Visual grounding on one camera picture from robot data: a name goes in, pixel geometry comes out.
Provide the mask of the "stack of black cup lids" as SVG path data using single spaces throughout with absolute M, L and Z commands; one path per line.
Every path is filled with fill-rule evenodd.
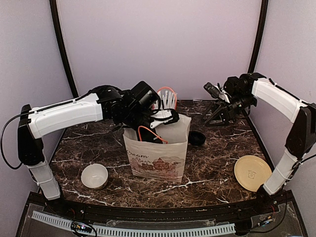
M 193 146 L 202 146 L 206 141 L 206 136 L 199 131 L 190 131 L 188 142 Z

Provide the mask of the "white paper takeout bag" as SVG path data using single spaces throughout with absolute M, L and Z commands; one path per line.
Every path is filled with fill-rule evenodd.
M 182 114 L 179 118 L 176 123 L 154 128 L 163 143 L 138 141 L 135 130 L 124 129 L 126 153 L 134 176 L 182 181 L 191 118 Z

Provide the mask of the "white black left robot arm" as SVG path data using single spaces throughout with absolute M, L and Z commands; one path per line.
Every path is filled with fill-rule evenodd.
M 21 164 L 27 166 L 57 214 L 66 215 L 70 205 L 62 199 L 60 186 L 43 154 L 42 137 L 74 125 L 111 119 L 115 124 L 123 123 L 134 130 L 141 126 L 148 128 L 144 138 L 152 141 L 155 102 L 160 103 L 160 97 L 144 81 L 127 90 L 102 85 L 78 98 L 46 107 L 31 108 L 25 105 L 20 114 L 10 119 L 20 119 L 18 158 Z

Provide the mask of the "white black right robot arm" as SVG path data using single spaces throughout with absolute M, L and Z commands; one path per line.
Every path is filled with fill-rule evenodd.
M 242 115 L 249 115 L 251 107 L 263 102 L 271 108 L 255 115 L 269 122 L 280 120 L 272 125 L 265 122 L 264 126 L 269 131 L 287 129 L 281 133 L 283 142 L 277 141 L 276 137 L 272 139 L 278 145 L 284 144 L 284 149 L 279 152 L 280 157 L 274 159 L 271 176 L 258 190 L 261 196 L 252 204 L 256 214 L 263 214 L 271 206 L 267 195 L 278 193 L 303 163 L 315 158 L 310 151 L 316 146 L 316 105 L 298 98 L 260 73 L 229 77 L 223 86 L 207 82 L 203 88 L 213 98 L 202 115 L 205 126 L 226 126 Z

